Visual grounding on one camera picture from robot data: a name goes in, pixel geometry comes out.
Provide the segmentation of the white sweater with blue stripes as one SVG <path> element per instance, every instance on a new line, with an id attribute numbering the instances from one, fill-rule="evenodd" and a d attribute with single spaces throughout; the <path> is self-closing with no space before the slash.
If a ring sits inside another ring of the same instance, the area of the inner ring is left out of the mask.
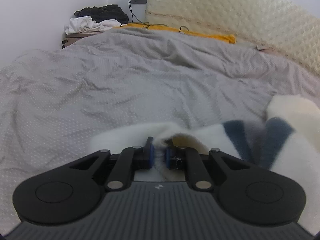
<path id="1" fill-rule="evenodd" d="M 135 174 L 136 180 L 183 181 L 181 171 L 164 164 L 169 144 L 188 146 L 206 154 L 219 148 L 236 158 L 289 177 L 306 192 L 306 207 L 299 224 L 312 234 L 319 232 L 319 108 L 296 95 L 276 95 L 269 103 L 265 123 L 232 120 L 199 129 L 185 129 L 173 122 L 124 126 L 92 137 L 88 152 L 141 146 L 153 137 L 155 164 Z"/>

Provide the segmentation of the white clothes pile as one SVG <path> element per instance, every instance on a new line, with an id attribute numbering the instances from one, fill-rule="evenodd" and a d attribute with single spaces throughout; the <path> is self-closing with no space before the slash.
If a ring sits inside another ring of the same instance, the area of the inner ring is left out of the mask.
<path id="1" fill-rule="evenodd" d="M 115 27 L 121 27 L 121 23 L 115 19 L 104 20 L 97 23 L 91 16 L 81 16 L 69 20 L 69 23 L 65 25 L 65 34 L 103 33 Z"/>

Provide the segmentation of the black clothes pile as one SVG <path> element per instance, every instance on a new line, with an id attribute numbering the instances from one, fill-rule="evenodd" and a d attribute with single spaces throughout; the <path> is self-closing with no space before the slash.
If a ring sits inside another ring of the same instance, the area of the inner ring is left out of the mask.
<path id="1" fill-rule="evenodd" d="M 100 23 L 104 20 L 117 20 L 121 24 L 129 22 L 128 15 L 117 4 L 109 4 L 103 7 L 85 7 L 74 13 L 76 18 L 91 16 L 92 20 Z"/>

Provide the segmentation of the grey bed duvet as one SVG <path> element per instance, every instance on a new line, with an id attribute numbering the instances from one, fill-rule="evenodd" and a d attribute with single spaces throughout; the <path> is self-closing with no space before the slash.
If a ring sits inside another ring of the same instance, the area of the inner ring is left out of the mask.
<path id="1" fill-rule="evenodd" d="M 1 232 L 19 222 L 15 187 L 84 156 L 95 135 L 147 122 L 262 122 L 277 94 L 319 103 L 319 78 L 213 38 L 119 28 L 25 53 L 1 68 Z"/>

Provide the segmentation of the wooden nightstand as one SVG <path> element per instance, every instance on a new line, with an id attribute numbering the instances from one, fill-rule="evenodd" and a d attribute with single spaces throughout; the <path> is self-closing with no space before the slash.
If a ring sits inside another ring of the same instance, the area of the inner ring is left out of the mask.
<path id="1" fill-rule="evenodd" d="M 99 35 L 101 32 L 92 32 L 92 33 L 76 33 L 76 34 L 70 34 L 65 35 L 61 42 L 61 48 L 66 48 L 67 46 L 70 46 L 71 44 L 75 43 L 76 41 L 82 39 L 91 37 L 94 35 Z"/>

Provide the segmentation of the yellow cloth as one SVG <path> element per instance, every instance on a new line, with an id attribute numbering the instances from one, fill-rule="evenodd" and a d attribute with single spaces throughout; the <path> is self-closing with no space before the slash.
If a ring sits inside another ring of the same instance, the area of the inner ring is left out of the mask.
<path id="1" fill-rule="evenodd" d="M 216 40 L 226 42 L 228 44 L 236 44 L 236 37 L 233 35 L 197 33 L 194 31 L 190 31 L 186 26 L 181 26 L 178 29 L 178 28 L 169 27 L 164 24 L 128 23 L 128 24 L 121 24 L 119 27 L 116 27 L 116 28 L 139 28 L 139 29 L 146 29 L 146 30 L 169 31 L 169 32 L 180 33 L 188 36 L 213 38 Z"/>

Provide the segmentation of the cream quilted headboard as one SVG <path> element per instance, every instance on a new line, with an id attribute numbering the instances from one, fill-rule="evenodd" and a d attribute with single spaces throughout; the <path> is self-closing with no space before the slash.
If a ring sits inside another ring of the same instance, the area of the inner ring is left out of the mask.
<path id="1" fill-rule="evenodd" d="M 152 23 L 232 34 L 319 73 L 319 19 L 288 0 L 147 0 Z"/>

